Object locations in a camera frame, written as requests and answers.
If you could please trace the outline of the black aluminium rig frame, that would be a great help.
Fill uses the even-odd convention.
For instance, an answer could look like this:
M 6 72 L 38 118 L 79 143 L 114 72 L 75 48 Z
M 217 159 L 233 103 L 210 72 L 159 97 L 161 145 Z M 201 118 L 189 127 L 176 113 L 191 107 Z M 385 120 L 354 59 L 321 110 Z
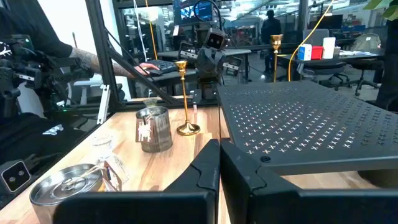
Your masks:
M 123 108 L 123 104 L 119 100 L 119 94 L 116 86 L 116 79 L 114 77 L 114 67 L 112 61 L 115 60 L 128 72 L 136 76 L 136 79 L 151 89 L 157 96 L 160 97 L 162 103 L 170 108 L 181 108 L 183 100 L 177 99 L 174 96 L 162 91 L 154 82 L 149 81 L 145 76 L 141 75 L 133 65 L 128 63 L 123 57 L 112 48 L 109 41 L 110 33 L 104 25 L 103 15 L 100 0 L 85 0 L 88 11 L 88 17 L 91 24 L 91 30 L 94 37 L 96 51 L 99 57 L 99 69 L 103 78 L 103 84 L 109 85 L 111 92 L 109 97 L 109 111 L 119 111 Z

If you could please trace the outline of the blue and white box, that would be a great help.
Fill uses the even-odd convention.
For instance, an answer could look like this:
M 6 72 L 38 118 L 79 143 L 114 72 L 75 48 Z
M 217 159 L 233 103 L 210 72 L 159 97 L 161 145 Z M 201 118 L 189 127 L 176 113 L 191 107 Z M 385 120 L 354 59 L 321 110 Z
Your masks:
M 312 59 L 312 45 L 302 44 L 297 51 L 297 59 L 303 61 L 309 61 Z

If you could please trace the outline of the silver aluminium extrusion piece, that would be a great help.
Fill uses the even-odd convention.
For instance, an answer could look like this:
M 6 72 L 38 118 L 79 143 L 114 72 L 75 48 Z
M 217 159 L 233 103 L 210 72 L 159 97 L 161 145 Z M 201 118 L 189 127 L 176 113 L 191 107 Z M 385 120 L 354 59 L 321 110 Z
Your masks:
M 102 85 L 102 95 L 98 111 L 97 124 L 103 124 L 106 121 L 109 107 L 110 90 L 109 85 Z

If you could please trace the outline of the white cylinder container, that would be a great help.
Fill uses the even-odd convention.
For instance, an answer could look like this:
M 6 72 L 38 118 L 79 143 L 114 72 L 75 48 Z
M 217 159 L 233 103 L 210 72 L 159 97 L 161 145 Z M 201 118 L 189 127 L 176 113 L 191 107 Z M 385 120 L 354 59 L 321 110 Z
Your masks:
M 332 59 L 335 51 L 335 37 L 325 37 L 323 39 L 322 59 Z

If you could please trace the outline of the black plant pot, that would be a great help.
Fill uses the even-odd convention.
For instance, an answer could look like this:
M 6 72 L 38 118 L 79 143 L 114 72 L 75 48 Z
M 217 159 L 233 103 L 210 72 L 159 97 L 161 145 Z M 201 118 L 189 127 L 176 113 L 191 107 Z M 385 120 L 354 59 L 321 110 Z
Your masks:
M 358 175 L 376 187 L 398 189 L 398 169 L 362 170 Z

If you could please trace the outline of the clear ribbed glass candleholder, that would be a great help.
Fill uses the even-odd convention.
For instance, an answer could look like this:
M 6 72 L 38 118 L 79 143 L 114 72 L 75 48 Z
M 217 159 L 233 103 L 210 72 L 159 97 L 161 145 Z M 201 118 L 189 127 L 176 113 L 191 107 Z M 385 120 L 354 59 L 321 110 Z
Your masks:
M 110 135 L 93 138 L 93 148 L 98 156 L 96 165 L 104 167 L 103 175 L 116 190 L 122 191 L 123 184 L 129 180 L 129 173 L 122 159 L 113 152 L 113 137 Z

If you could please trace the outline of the ribbed metal candle tin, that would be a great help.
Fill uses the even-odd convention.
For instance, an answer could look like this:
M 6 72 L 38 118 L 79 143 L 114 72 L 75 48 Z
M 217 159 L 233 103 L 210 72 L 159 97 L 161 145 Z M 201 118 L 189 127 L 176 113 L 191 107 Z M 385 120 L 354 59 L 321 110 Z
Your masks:
M 108 163 L 78 164 L 43 179 L 30 191 L 29 199 L 39 224 L 53 224 L 55 209 L 64 200 L 85 192 L 120 191 L 122 186 L 123 176 Z
M 169 111 L 163 106 L 147 107 L 136 112 L 136 142 L 144 152 L 157 153 L 172 147 Z

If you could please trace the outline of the black desk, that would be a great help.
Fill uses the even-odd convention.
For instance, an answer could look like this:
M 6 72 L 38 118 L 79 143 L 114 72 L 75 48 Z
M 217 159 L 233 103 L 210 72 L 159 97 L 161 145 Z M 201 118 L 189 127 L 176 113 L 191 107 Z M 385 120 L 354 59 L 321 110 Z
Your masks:
M 194 69 L 188 69 L 185 75 L 185 81 L 195 82 L 197 77 L 198 75 Z M 160 87 L 166 87 L 166 92 L 170 95 L 175 95 L 175 85 L 181 84 L 178 72 L 165 73 L 159 77 L 147 77 L 147 79 Z

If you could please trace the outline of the computer monitor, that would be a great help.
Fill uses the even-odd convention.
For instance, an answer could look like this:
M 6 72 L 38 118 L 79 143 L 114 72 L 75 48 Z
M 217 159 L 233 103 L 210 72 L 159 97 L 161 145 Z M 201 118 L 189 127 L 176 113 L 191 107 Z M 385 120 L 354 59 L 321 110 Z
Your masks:
M 213 20 L 213 5 L 207 0 L 173 0 L 172 6 L 175 25 Z

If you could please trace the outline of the grey office chair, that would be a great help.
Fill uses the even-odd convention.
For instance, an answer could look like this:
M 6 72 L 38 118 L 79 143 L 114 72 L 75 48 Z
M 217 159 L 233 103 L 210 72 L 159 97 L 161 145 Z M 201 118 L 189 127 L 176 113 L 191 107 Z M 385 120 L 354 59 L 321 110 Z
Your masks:
M 313 47 L 323 46 L 323 39 L 331 37 L 328 29 L 316 29 L 314 33 L 305 41 L 305 44 L 310 44 Z M 331 86 L 338 90 L 349 81 L 347 75 L 343 72 L 345 70 L 346 62 L 332 61 L 332 62 L 317 62 L 305 63 L 303 65 L 303 74 L 311 75 L 313 81 L 320 83 L 323 86 Z

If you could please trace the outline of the red box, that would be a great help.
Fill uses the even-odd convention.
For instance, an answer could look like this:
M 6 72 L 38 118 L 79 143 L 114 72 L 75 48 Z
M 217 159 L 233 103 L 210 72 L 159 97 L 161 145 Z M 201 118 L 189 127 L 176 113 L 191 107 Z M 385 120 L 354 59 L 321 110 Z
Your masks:
M 312 46 L 311 60 L 321 60 L 322 57 L 323 57 L 323 47 L 322 46 L 313 45 Z

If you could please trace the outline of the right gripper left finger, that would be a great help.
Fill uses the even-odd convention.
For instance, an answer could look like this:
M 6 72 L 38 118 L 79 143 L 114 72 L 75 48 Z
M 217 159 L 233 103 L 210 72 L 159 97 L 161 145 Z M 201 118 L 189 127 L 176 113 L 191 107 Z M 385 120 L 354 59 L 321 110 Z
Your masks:
M 216 224 L 220 144 L 211 139 L 163 191 L 87 192 L 62 202 L 53 224 Z

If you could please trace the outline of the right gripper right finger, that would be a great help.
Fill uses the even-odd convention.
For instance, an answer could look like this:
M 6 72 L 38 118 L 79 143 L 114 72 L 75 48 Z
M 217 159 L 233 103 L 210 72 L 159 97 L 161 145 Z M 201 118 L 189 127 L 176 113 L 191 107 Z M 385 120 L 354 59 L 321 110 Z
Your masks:
M 398 190 L 301 189 L 221 141 L 231 224 L 398 224 Z

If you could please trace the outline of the gold candlestick holder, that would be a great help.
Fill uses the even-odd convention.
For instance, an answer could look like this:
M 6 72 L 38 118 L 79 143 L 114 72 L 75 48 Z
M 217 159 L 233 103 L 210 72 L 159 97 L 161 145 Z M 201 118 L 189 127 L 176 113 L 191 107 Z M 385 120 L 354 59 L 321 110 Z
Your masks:
M 277 56 L 279 53 L 279 48 L 282 44 L 282 34 L 278 35 L 271 35 L 271 44 L 274 49 L 274 77 L 273 77 L 273 82 L 276 82 L 277 79 Z
M 177 72 L 180 75 L 183 91 L 183 103 L 185 110 L 185 123 L 177 128 L 177 133 L 182 136 L 191 136 L 200 132 L 200 127 L 197 124 L 192 124 L 188 118 L 188 105 L 187 105 L 187 94 L 185 88 L 185 76 L 187 74 L 187 61 L 179 60 L 175 62 L 177 66 Z

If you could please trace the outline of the black monitor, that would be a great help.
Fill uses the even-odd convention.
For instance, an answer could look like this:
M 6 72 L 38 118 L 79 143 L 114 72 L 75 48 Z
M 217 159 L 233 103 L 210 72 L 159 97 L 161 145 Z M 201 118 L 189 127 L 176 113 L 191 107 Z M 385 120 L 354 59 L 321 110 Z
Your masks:
M 342 14 L 334 14 L 331 16 L 325 16 L 321 23 L 318 25 L 318 29 L 341 29 L 343 23 Z

